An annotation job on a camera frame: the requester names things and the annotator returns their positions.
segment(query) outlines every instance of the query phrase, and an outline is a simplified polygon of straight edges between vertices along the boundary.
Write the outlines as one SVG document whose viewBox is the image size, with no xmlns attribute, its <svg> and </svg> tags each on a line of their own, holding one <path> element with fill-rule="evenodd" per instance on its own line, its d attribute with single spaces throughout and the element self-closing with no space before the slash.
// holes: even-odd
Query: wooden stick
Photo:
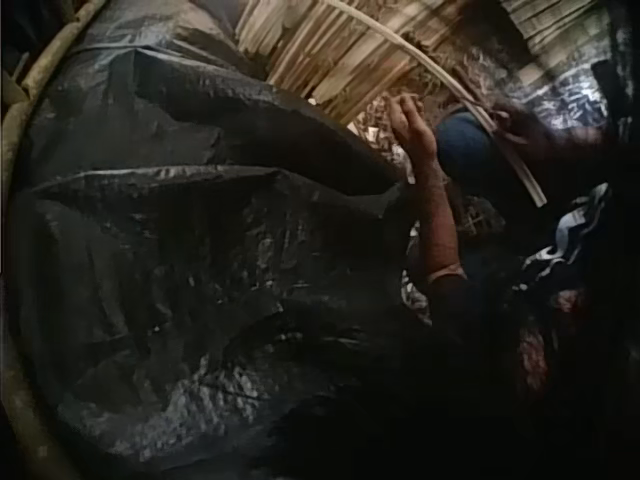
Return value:
<svg viewBox="0 0 640 480">
<path fill-rule="evenodd" d="M 2 122 L 2 203 L 3 210 L 9 192 L 9 181 L 13 172 L 13 162 L 18 152 L 20 140 L 33 108 L 40 94 L 51 78 L 54 70 L 64 57 L 69 47 L 93 17 L 105 5 L 107 0 L 89 0 L 76 14 L 76 20 L 68 23 L 58 32 L 51 43 L 44 49 L 38 60 L 22 82 L 22 88 L 29 96 L 29 101 L 12 105 Z"/>
<path fill-rule="evenodd" d="M 22 69 L 27 64 L 28 60 L 29 60 L 29 52 L 24 52 L 22 54 L 22 56 L 20 57 L 20 61 L 18 61 L 18 65 L 16 66 L 16 69 L 11 74 L 11 78 L 13 78 L 16 82 L 20 78 L 20 74 L 22 73 Z"/>
<path fill-rule="evenodd" d="M 513 169 L 516 171 L 516 174 L 524 184 L 525 188 L 529 192 L 529 195 L 533 199 L 535 205 L 537 207 L 541 207 L 547 203 L 547 199 L 540 188 L 540 185 L 533 177 L 529 168 L 525 165 L 525 163 L 520 159 L 516 153 L 516 151 L 507 143 L 498 141 L 495 138 L 495 131 L 497 126 L 495 122 L 489 117 L 487 112 L 471 103 L 473 98 L 471 95 L 455 80 L 453 79 L 447 72 L 445 72 L 437 63 L 435 63 L 431 58 L 422 53 L 416 47 L 411 45 L 409 42 L 404 40 L 400 35 L 395 32 L 389 30 L 384 25 L 376 22 L 374 19 L 360 12 L 359 10 L 350 7 L 349 5 L 345 5 L 339 0 L 319 0 L 322 3 L 332 6 L 333 8 L 337 8 L 342 10 L 346 14 L 352 16 L 353 18 L 361 21 L 367 27 L 376 31 L 384 38 L 397 45 L 399 48 L 403 49 L 410 56 L 415 58 L 418 62 L 424 65 L 433 75 L 438 77 L 438 79 L 447 87 L 451 92 L 467 107 L 467 109 L 473 114 L 473 116 L 480 122 L 483 128 L 487 131 L 487 133 L 496 140 L 496 145 L 502 152 L 502 154 L 506 157 L 507 161 L 511 164 Z"/>
<path fill-rule="evenodd" d="M 22 82 L 29 98 L 12 105 L 2 123 L 2 211 L 6 208 L 15 156 L 25 127 L 47 81 L 63 56 L 106 0 L 89 0 L 44 49 Z M 80 476 L 49 434 L 11 335 L 2 336 L 2 404 L 34 478 L 78 480 Z"/>
</svg>

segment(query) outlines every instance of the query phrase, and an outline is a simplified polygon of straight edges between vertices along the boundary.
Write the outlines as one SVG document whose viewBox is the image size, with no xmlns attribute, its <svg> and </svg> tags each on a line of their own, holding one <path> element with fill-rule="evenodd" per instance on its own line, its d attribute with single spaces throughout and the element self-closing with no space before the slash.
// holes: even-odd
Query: black plastic sheet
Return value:
<svg viewBox="0 0 640 480">
<path fill-rule="evenodd" d="M 248 76 L 232 7 L 110 2 L 17 161 L 12 330 L 94 478 L 250 475 L 301 405 L 363 384 L 419 398 L 403 189 Z"/>
</svg>

